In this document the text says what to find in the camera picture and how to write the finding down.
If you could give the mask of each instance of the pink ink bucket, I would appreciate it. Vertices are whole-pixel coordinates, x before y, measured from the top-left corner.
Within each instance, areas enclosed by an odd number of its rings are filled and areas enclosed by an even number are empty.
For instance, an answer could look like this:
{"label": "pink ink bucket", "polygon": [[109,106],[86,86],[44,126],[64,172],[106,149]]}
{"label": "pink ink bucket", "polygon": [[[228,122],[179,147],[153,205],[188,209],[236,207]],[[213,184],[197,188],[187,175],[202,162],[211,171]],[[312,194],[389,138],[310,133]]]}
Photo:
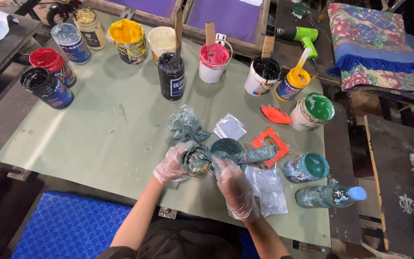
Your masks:
{"label": "pink ink bucket", "polygon": [[206,83],[216,83],[220,81],[221,75],[223,74],[224,68],[230,62],[233,56],[233,48],[225,40],[223,41],[231,49],[231,54],[221,44],[214,44],[213,57],[208,56],[207,46],[204,44],[199,50],[199,78]]}

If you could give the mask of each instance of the wooden stir stick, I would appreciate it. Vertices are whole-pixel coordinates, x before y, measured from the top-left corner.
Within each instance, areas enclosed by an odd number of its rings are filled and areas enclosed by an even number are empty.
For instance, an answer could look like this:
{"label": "wooden stir stick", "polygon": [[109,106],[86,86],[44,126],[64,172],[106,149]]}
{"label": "wooden stir stick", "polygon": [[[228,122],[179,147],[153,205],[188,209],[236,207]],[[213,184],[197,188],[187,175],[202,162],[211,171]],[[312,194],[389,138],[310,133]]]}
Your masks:
{"label": "wooden stir stick", "polygon": [[206,23],[206,47],[208,50],[208,58],[211,63],[211,58],[215,55],[215,23],[208,22]]}
{"label": "wooden stir stick", "polygon": [[270,58],[274,50],[274,37],[266,36],[264,38],[263,49],[261,50],[261,58]]}
{"label": "wooden stir stick", "polygon": [[181,38],[183,34],[183,12],[181,7],[178,8],[177,13],[175,14],[175,64],[180,67],[180,57],[181,57]]}

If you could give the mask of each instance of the gloved hand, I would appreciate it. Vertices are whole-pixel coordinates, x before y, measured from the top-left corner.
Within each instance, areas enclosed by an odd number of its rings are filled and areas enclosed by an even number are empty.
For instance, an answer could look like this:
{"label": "gloved hand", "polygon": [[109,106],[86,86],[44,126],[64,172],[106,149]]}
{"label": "gloved hand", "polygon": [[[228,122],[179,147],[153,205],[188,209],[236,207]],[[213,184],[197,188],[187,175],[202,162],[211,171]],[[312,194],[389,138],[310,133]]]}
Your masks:
{"label": "gloved hand", "polygon": [[260,212],[250,182],[241,168],[233,161],[213,157],[220,170],[215,170],[217,185],[226,199],[228,214],[242,221],[258,219]]}
{"label": "gloved hand", "polygon": [[161,184],[173,183],[176,185],[178,182],[190,177],[181,165],[180,156],[195,144],[196,142],[194,141],[181,142],[169,148],[166,157],[164,157],[153,171],[153,175]]}

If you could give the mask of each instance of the blue fringe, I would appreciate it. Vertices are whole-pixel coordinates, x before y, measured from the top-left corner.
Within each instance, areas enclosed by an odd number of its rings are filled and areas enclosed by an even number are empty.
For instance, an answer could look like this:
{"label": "blue fringe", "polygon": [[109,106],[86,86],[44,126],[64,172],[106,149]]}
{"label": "blue fringe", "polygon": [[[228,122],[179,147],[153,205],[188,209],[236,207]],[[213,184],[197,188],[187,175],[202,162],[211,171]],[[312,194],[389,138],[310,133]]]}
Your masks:
{"label": "blue fringe", "polygon": [[414,73],[414,62],[393,62],[386,61],[384,59],[363,58],[351,54],[344,54],[343,56],[341,56],[341,58],[338,59],[338,61],[333,67],[327,69],[327,73],[340,75],[341,69],[345,71],[350,71],[353,67],[355,67],[358,64],[362,64],[367,69],[372,70],[385,70],[397,73],[404,72],[410,74]]}

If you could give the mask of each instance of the blue bottle cap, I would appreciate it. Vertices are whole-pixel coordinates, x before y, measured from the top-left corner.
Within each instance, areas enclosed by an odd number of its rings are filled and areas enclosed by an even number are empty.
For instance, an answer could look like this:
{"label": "blue bottle cap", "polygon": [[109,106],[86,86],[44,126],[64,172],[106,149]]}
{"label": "blue bottle cap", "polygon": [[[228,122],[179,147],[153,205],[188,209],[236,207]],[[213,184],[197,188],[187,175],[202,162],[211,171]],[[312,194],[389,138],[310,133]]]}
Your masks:
{"label": "blue bottle cap", "polygon": [[349,196],[354,200],[364,200],[367,198],[367,192],[362,187],[349,188]]}

